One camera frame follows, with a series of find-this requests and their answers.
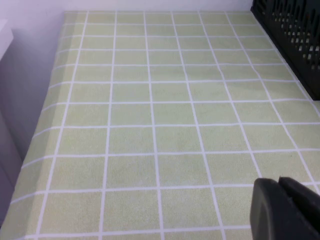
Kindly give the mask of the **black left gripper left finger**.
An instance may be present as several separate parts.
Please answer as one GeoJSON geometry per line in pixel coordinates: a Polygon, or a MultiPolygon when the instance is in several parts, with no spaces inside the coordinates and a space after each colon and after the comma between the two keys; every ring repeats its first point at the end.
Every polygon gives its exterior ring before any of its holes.
{"type": "Polygon", "coordinates": [[[255,180],[249,219],[254,240],[306,240],[309,237],[303,214],[273,179],[255,180]]]}

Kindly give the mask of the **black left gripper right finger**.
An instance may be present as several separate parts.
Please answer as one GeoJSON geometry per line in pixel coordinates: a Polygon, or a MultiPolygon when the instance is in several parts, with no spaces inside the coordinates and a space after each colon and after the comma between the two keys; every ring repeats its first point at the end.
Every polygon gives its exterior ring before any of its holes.
{"type": "Polygon", "coordinates": [[[290,177],[280,177],[279,185],[295,206],[300,221],[298,226],[305,232],[303,240],[320,239],[320,196],[290,177]]]}

